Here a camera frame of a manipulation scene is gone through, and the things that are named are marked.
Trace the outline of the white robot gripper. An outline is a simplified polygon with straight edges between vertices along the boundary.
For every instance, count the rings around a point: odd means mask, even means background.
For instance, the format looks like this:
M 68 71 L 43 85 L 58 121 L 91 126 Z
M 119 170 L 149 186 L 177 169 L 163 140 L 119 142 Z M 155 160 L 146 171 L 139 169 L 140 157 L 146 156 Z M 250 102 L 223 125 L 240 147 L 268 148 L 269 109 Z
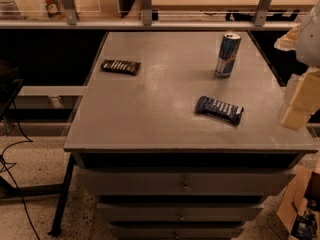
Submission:
M 297 60 L 309 66 L 301 76 L 291 75 L 279 112 L 281 126 L 299 130 L 320 109 L 320 1 L 299 26 L 278 38 L 274 47 L 294 50 Z

